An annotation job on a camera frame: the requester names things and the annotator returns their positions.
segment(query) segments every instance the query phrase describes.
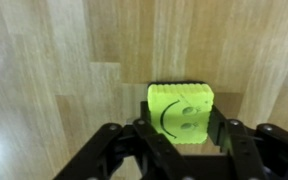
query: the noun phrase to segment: wooden floor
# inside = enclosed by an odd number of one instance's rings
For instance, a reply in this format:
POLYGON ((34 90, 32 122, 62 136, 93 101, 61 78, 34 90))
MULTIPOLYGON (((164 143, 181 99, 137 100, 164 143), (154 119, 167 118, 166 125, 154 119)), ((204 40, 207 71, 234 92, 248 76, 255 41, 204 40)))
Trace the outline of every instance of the wooden floor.
MULTIPOLYGON (((163 80, 204 80, 227 117, 288 130, 288 1, 0 0, 0 180, 52 179, 163 80)), ((113 179, 138 178, 128 159, 113 179)))

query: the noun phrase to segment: screw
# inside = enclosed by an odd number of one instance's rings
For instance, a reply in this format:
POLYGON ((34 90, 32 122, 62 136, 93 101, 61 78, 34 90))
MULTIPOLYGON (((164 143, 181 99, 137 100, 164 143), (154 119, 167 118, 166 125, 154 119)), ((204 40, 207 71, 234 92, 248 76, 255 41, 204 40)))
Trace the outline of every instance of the screw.
POLYGON ((236 121, 236 120, 231 120, 231 124, 233 124, 233 125, 237 126, 237 125, 239 124, 239 122, 238 122, 238 121, 236 121))
POLYGON ((270 125, 265 125, 264 129, 267 130, 267 131, 272 131, 273 130, 272 126, 270 126, 270 125))
POLYGON ((87 180, 98 180, 98 178, 97 177, 90 177, 87 180))
POLYGON ((185 176, 182 180, 195 180, 192 176, 185 176))
POLYGON ((114 130, 116 130, 116 129, 117 129, 117 126, 116 126, 116 125, 111 125, 111 126, 110 126, 110 130, 114 131, 114 130))
POLYGON ((140 121, 138 121, 138 124, 139 124, 139 125, 143 125, 143 124, 145 124, 145 121, 140 120, 140 121))

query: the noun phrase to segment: sponge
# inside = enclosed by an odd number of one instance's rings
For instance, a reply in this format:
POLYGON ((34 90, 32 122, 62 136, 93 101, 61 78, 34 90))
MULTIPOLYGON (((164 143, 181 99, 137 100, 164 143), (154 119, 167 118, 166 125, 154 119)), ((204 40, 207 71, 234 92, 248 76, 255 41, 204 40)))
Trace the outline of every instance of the sponge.
POLYGON ((151 123, 173 144, 202 144, 213 99, 207 84, 152 84, 148 88, 151 123))

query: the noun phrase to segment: black metal bracket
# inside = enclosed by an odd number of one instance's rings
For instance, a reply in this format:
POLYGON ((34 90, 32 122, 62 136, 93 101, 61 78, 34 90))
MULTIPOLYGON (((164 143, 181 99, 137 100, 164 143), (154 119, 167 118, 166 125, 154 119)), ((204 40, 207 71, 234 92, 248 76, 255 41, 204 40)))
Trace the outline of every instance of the black metal bracket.
POLYGON ((182 156, 149 117, 147 102, 142 102, 141 117, 133 124, 103 125, 54 179, 110 179, 128 156, 135 157, 143 180, 288 179, 288 132, 278 126, 261 124, 252 130, 227 120, 214 106, 208 134, 222 154, 182 156))

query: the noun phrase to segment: yellow-green sponge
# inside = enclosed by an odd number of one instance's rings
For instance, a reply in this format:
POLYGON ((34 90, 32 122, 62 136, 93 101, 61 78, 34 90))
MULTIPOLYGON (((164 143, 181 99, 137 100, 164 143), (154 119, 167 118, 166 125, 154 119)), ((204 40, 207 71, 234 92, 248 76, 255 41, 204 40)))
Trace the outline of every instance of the yellow-green sponge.
POLYGON ((152 125, 173 144, 201 144, 207 139, 213 99, 207 84, 152 84, 148 88, 152 125))

